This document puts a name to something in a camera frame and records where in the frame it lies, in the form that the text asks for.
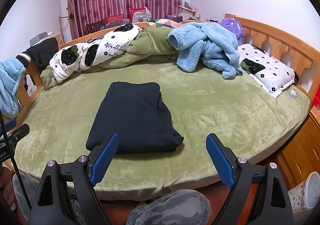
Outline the small blue round toy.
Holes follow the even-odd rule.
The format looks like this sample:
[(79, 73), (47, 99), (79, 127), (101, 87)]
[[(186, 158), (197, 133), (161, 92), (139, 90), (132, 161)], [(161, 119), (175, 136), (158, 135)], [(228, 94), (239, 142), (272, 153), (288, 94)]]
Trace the small blue round toy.
[(289, 91), (289, 96), (291, 97), (291, 98), (296, 98), (297, 97), (297, 93), (296, 93), (296, 91), (295, 90), (290, 90)]

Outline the white black patterned pillow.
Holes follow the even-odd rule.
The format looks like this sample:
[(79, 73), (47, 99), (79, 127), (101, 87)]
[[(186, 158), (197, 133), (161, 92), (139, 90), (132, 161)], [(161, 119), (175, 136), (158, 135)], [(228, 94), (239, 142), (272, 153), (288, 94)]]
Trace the white black patterned pillow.
[(238, 46), (238, 52), (242, 69), (274, 99), (299, 80), (292, 68), (251, 44)]

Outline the light blue fleece trousers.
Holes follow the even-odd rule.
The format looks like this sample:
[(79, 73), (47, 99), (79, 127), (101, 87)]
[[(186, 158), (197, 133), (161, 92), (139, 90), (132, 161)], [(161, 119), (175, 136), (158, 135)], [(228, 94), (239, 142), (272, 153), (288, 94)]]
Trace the light blue fleece trousers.
[(8, 118), (18, 116), (18, 87), (25, 67), (16, 58), (1, 61), (1, 113)]

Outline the dark clothes on footboard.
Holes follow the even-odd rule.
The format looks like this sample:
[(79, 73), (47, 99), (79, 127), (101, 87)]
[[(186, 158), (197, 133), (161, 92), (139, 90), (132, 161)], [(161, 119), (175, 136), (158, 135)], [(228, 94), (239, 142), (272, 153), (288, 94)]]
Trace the dark clothes on footboard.
[(58, 42), (56, 38), (52, 37), (31, 46), (26, 51), (18, 54), (16, 59), (18, 59), (25, 68), (33, 61), (41, 73), (48, 67), (50, 60), (58, 51)]

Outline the green plush blanket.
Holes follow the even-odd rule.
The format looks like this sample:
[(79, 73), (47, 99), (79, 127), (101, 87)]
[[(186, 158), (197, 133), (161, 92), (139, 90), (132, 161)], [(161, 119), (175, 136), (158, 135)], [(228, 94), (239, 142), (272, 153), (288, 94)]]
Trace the green plush blanket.
[[(171, 29), (168, 27), (144, 28), (134, 38), (124, 53), (83, 72), (91, 73), (105, 69), (124, 68), (138, 61), (163, 62), (166, 60), (176, 60), (178, 52), (168, 42), (168, 34), (170, 32)], [(58, 83), (54, 79), (49, 66), (41, 73), (40, 78), (46, 90), (67, 80), (65, 79), (63, 82)]]

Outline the colourful geometric cushion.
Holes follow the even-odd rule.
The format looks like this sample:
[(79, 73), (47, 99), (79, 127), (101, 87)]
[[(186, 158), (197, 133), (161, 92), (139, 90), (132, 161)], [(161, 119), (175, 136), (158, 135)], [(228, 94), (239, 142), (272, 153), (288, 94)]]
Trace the colourful geometric cushion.
[(182, 16), (168, 16), (166, 18), (158, 18), (154, 20), (148, 21), (149, 27), (168, 27), (171, 29), (180, 27), (183, 24), (183, 17)]

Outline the dark navy sweatshirt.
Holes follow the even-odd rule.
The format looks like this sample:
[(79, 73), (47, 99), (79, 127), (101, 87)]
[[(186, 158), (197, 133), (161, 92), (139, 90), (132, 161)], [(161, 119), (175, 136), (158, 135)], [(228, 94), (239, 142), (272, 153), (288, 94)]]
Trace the dark navy sweatshirt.
[(172, 125), (171, 113), (155, 82), (113, 82), (100, 104), (86, 149), (100, 145), (109, 133), (119, 138), (118, 153), (173, 152), (184, 138)]

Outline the white star pattern bin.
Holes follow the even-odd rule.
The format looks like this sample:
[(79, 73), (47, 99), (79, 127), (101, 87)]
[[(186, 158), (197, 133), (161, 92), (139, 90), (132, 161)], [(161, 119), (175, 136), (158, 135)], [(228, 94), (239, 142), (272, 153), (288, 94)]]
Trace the white star pattern bin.
[(319, 200), (319, 173), (314, 171), (307, 179), (288, 191), (293, 214), (312, 210)]

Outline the light blue fleece garment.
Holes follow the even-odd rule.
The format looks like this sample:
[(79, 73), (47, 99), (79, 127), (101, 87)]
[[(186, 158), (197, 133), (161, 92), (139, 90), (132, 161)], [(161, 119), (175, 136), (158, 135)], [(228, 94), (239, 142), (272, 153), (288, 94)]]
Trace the light blue fleece garment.
[(177, 65), (188, 73), (195, 71), (199, 62), (221, 72), (224, 79), (242, 76), (238, 40), (217, 23), (190, 22), (173, 29), (168, 42), (178, 51)]

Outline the wooden bed frame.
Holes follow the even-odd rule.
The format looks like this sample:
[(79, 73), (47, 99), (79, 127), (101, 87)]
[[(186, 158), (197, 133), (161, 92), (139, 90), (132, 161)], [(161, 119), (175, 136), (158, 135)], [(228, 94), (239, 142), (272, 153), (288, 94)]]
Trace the wooden bed frame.
[[(268, 42), (271, 47), (271, 55), (278, 60), (292, 62), (290, 66), (300, 77), (296, 87), (299, 88), (312, 102), (319, 86), (319, 51), (300, 40), (270, 25), (257, 21), (241, 18), (233, 14), (225, 14), (225, 18), (234, 18), (240, 22), (246, 34), (253, 36), (254, 44), (261, 47)], [(35, 92), (29, 96), (23, 86), (18, 87), (18, 99), (22, 104), (22, 110), (16, 117), (16, 126), (22, 125), (31, 104), (35, 101), (43, 88), (40, 72), (35, 62), (30, 62), (26, 74), (32, 76), (37, 86)]]

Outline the purple plush toy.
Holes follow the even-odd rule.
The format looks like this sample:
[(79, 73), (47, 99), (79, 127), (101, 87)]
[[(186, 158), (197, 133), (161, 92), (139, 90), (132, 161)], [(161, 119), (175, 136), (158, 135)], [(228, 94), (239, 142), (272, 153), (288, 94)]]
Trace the purple plush toy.
[(242, 28), (242, 25), (240, 24), (239, 21), (237, 21), (234, 18), (224, 18), (219, 23), (219, 25), (226, 28), (236, 36), (236, 39), (238, 41), (238, 46), (241, 46), (242, 44), (244, 44), (245, 34)]

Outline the red chair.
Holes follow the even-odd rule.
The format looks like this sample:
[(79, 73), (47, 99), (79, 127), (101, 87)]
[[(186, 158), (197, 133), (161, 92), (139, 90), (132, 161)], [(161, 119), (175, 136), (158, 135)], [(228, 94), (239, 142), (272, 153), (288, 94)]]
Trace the red chair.
[[(141, 14), (141, 13), (145, 13), (148, 11), (147, 8), (137, 8), (137, 9), (130, 9), (129, 11), (129, 21), (133, 22), (133, 17), (135, 15)], [(114, 16), (109, 16), (105, 18), (105, 23), (111, 23), (114, 22), (116, 20), (122, 20), (125, 19), (125, 14), (118, 14), (118, 15), (114, 15)]]

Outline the white black patterned quilt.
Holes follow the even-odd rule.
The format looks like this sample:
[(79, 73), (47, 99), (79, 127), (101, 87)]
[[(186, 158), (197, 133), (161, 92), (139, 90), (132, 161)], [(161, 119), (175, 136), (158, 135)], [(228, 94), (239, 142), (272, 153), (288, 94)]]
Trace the white black patterned quilt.
[(60, 49), (50, 60), (54, 79), (61, 83), (74, 72), (83, 72), (125, 52), (142, 29), (132, 23), (118, 27), (103, 37)]

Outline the green plush bed sheet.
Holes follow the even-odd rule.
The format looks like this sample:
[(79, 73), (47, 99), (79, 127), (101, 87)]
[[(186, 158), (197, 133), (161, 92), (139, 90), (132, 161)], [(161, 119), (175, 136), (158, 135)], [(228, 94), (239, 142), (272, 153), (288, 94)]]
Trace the green plush bed sheet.
[(15, 151), (19, 169), (39, 178), (49, 160), (69, 163), (86, 155), (98, 108), (116, 81), (158, 83), (184, 141), (175, 152), (116, 156), (95, 187), (102, 200), (144, 201), (216, 182), (219, 178), (205, 146), (210, 133), (237, 156), (258, 163), (293, 135), (310, 105), (301, 91), (295, 98), (288, 90), (273, 98), (247, 74), (225, 80), (205, 67), (185, 73), (172, 62), (77, 74), (41, 91), (32, 104), (25, 118), (30, 132)]

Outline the camouflage trouser leg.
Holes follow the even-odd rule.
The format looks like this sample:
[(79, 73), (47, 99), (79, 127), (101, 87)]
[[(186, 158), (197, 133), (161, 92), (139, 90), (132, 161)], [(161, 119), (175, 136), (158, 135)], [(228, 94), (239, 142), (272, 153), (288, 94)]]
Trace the camouflage trouser leg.
[[(30, 202), (35, 197), (38, 182), (21, 172), (21, 178)], [(16, 174), (13, 189), (25, 221), (29, 224), (30, 210)], [(77, 200), (71, 200), (79, 224), (87, 224)], [(212, 211), (209, 200), (196, 190), (178, 190), (171, 192), (150, 204), (131, 211), (124, 224), (207, 224)]]

